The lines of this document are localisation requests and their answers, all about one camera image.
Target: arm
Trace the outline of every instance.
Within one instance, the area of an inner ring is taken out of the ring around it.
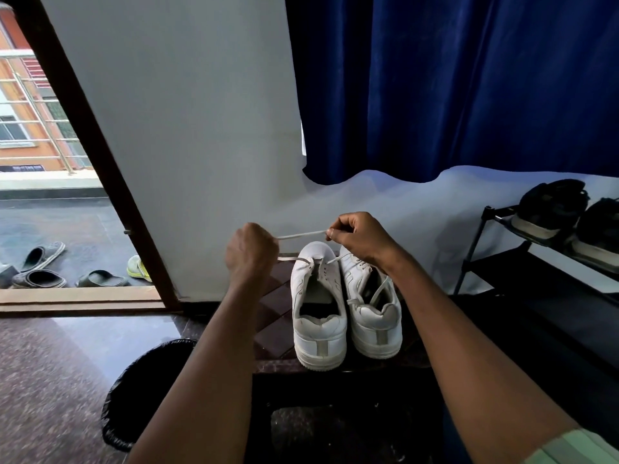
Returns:
[[[278,251],[276,240],[255,223],[232,237],[226,250],[228,293],[128,464],[243,461],[256,309]]]
[[[380,267],[404,295],[447,408],[476,464],[522,462],[578,427],[369,213],[341,215],[331,228],[328,238]]]

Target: white wall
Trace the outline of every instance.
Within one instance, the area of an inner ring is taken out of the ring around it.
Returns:
[[[318,186],[301,172],[283,0],[42,1],[185,300],[223,296],[225,243],[245,221],[283,235],[355,210],[450,288],[485,205],[564,177],[456,168],[427,184],[363,172]],[[619,195],[616,179],[586,180],[595,199]],[[505,233],[491,225],[479,254],[519,242]]]

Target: white sneaker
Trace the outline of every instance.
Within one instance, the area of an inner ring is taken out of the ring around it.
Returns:
[[[338,258],[349,298],[355,348],[370,358],[395,356],[402,346],[402,307],[393,282],[344,246]]]
[[[290,277],[295,350],[303,366],[327,371],[346,356],[346,308],[340,268],[331,248],[310,242],[299,253]]]

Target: forearm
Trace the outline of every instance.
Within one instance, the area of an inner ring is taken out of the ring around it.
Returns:
[[[384,267],[404,295],[456,428],[477,464],[518,463],[577,427],[412,257]]]
[[[242,462],[264,277],[231,286],[128,464]]]

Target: hand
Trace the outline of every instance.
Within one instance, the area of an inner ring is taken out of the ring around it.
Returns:
[[[335,241],[354,256],[381,269],[403,249],[367,211],[345,213],[327,230],[327,241]]]
[[[226,247],[230,284],[266,278],[277,261],[279,243],[262,226],[245,223],[237,229]]]

